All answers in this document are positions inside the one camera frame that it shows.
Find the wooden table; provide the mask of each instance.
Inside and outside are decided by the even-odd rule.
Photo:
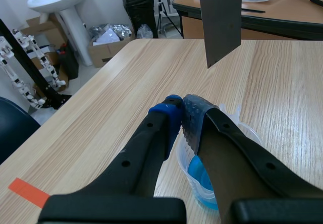
[[[129,43],[0,165],[2,223],[35,224],[40,208],[8,189],[21,178],[48,194],[94,180],[127,143],[149,108],[169,94],[198,94],[255,129],[264,147],[323,188],[323,42],[243,41],[206,68],[203,40]],[[188,223],[220,223],[192,196],[175,152],[161,169],[156,196],[185,201]]]
[[[173,6],[182,17],[184,38],[204,38],[199,0],[174,0]],[[323,40],[323,7],[309,0],[242,3],[242,8],[265,11],[242,12],[242,39]]]

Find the orange sticker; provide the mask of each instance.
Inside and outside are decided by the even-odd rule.
[[[36,187],[19,178],[16,178],[9,185],[9,189],[25,198],[26,200],[30,201],[31,203],[39,206],[40,208],[44,207],[46,200],[50,196],[42,190],[37,189]]]

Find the textured gripper pad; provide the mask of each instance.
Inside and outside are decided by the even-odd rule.
[[[211,108],[218,108],[200,96],[188,94],[183,99],[184,111],[182,118],[183,134],[188,145],[197,154],[203,119],[205,113]]]

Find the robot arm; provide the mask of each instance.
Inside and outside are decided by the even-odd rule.
[[[62,85],[66,85],[66,82],[64,80],[59,80],[55,68],[50,64],[45,54],[39,48],[36,40],[34,39],[34,36],[25,36],[18,30],[13,30],[12,34],[23,48],[31,47],[31,49],[36,53],[36,56],[40,60],[41,65],[52,75],[52,82],[55,87],[59,88]]]
[[[171,95],[150,109],[96,180],[75,193],[49,197],[38,224],[185,224],[182,200],[153,198],[181,121],[210,177],[223,224],[323,223],[322,190],[247,138],[216,105],[196,95]]]
[[[19,93],[30,102],[30,105],[36,109],[39,109],[45,104],[45,100],[40,99],[37,100],[31,94],[28,86],[19,79],[18,75],[8,64],[7,59],[10,59],[14,56],[14,53],[11,51],[12,47],[8,44],[8,42],[4,39],[0,39],[0,66],[4,70],[4,72],[9,76],[13,85],[18,89]]]

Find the clear plastic cup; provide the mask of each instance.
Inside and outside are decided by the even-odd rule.
[[[219,105],[220,110],[225,113],[238,127],[239,129],[251,140],[262,145],[262,140],[258,134],[248,125],[239,121],[241,105],[238,106],[236,112],[233,115],[229,115],[226,111],[224,104]],[[216,197],[214,191],[210,188],[210,181],[206,174],[206,170],[202,166],[202,163],[195,156],[191,147],[187,144],[186,139],[181,132],[179,135],[178,144],[176,147],[177,161],[185,173],[186,178],[192,188],[192,192],[196,199],[212,209],[218,209]]]

